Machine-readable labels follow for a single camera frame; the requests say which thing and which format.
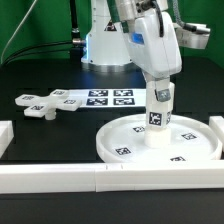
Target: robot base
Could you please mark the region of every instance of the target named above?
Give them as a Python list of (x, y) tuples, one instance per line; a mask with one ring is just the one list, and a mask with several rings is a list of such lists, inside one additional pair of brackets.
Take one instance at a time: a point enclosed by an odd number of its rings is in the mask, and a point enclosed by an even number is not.
[(218, 160), (222, 144), (213, 130), (199, 121), (172, 115), (170, 143), (145, 145), (146, 115), (132, 115), (104, 125), (96, 136), (97, 152), (107, 163)]
[(82, 68), (86, 70), (91, 70), (95, 72), (125, 72), (137, 69), (137, 66), (134, 63), (128, 63), (125, 65), (96, 65), (88, 62), (82, 61)]

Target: cable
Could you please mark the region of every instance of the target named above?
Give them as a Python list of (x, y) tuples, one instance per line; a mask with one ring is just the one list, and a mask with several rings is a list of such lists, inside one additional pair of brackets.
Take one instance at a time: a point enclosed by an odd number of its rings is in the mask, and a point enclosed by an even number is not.
[(11, 61), (15, 60), (16, 58), (23, 57), (23, 56), (29, 56), (29, 55), (35, 55), (35, 54), (47, 54), (47, 53), (57, 53), (57, 52), (65, 52), (69, 51), (69, 49), (60, 49), (60, 50), (50, 50), (50, 51), (37, 51), (37, 52), (29, 52), (29, 53), (24, 53), (24, 54), (19, 54), (11, 57), (9, 60), (5, 61), (4, 64), (1, 65), (1, 68)]
[(34, 0), (32, 5), (30, 6), (29, 10), (27, 11), (26, 15), (24, 16), (24, 18), (22, 19), (22, 21), (20, 22), (20, 24), (18, 25), (18, 27), (16, 28), (15, 32), (13, 33), (13, 35), (11, 36), (11, 38), (9, 39), (9, 41), (7, 42), (5, 48), (3, 49), (2, 55), (1, 55), (1, 63), (3, 63), (4, 60), (4, 54), (7, 50), (7, 48), (9, 47), (9, 45), (11, 44), (11, 42), (13, 41), (14, 37), (16, 36), (16, 34), (19, 32), (20, 28), (22, 27), (22, 25), (25, 23), (26, 19), (28, 18), (29, 14), (31, 13), (31, 11), (33, 10), (35, 4), (38, 2), (38, 0)]
[(72, 41), (58, 41), (58, 42), (52, 42), (52, 43), (45, 43), (45, 44), (38, 44), (38, 45), (34, 45), (34, 46), (29, 46), (29, 47), (25, 47), (23, 49), (20, 49), (16, 52), (14, 52), (13, 54), (11, 54), (3, 63), (2, 66), (4, 66), (5, 64), (7, 64), (7, 61), (10, 60), (11, 57), (17, 56), (21, 53), (24, 53), (26, 51), (30, 51), (30, 50), (34, 50), (37, 48), (42, 48), (42, 47), (53, 47), (53, 46), (61, 46), (61, 45), (72, 45)]
[(180, 27), (182, 27), (184, 30), (187, 30), (187, 31), (190, 31), (190, 32), (196, 33), (196, 34), (210, 34), (210, 29), (208, 29), (208, 28), (198, 27), (198, 26), (183, 22), (181, 20), (181, 16), (180, 16), (178, 0), (172, 0), (172, 1), (173, 1), (174, 16), (176, 18), (177, 24)]

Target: white border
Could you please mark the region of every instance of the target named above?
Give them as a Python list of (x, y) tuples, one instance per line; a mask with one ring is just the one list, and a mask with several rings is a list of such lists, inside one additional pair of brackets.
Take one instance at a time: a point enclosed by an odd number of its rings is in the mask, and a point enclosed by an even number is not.
[[(210, 125), (222, 141), (224, 119), (211, 117)], [(0, 194), (223, 187), (223, 160), (150, 164), (0, 165)]]

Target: white block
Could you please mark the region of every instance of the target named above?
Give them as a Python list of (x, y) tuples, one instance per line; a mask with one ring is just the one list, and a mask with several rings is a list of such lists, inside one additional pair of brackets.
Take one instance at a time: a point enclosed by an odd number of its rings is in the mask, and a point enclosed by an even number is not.
[(95, 169), (105, 164), (0, 166), (0, 194), (96, 191)]
[(209, 126), (215, 132), (219, 140), (222, 142), (222, 150), (224, 151), (224, 119), (222, 116), (212, 116), (209, 118)]
[(0, 158), (13, 137), (12, 121), (0, 121)]

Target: sticker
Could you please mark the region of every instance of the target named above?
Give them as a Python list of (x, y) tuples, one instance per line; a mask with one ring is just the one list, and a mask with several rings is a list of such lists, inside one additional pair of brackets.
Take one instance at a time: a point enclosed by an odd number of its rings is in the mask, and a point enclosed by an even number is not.
[(149, 113), (149, 124), (161, 126), (162, 125), (162, 114), (159, 113)]
[(31, 108), (31, 110), (41, 110), (43, 108), (44, 108), (44, 106), (34, 106)]
[(134, 98), (115, 98), (114, 105), (123, 106), (123, 105), (135, 105)]
[(171, 112), (167, 113), (167, 119), (166, 119), (166, 124), (169, 124), (171, 120)]
[(133, 90), (114, 90), (114, 96), (133, 96)]
[(76, 100), (66, 100), (64, 104), (74, 104)]
[(24, 96), (22, 100), (32, 100), (34, 96)]
[(171, 161), (186, 161), (183, 157), (179, 156), (179, 157), (175, 157), (170, 159)]
[(87, 106), (105, 106), (108, 104), (107, 98), (101, 98), (101, 99), (87, 99)]
[(131, 151), (128, 148), (115, 149), (115, 151), (121, 156), (131, 153)]
[(61, 96), (61, 95), (63, 95), (64, 93), (65, 93), (65, 91), (59, 91), (59, 90), (57, 90), (57, 91), (55, 91), (53, 94), (54, 94), (54, 95)]
[(134, 129), (134, 131), (136, 131), (137, 133), (145, 131), (145, 128), (143, 128), (143, 127), (137, 127), (137, 128), (133, 128), (133, 129)]
[(113, 24), (112, 20), (109, 21), (107, 24), (107, 27), (105, 28), (104, 31), (117, 31), (115, 25)]
[(193, 140), (193, 139), (197, 138), (197, 136), (195, 136), (192, 133), (184, 134), (184, 135), (181, 135), (181, 136), (184, 137), (186, 140)]
[(108, 90), (90, 90), (89, 96), (94, 97), (108, 96)]

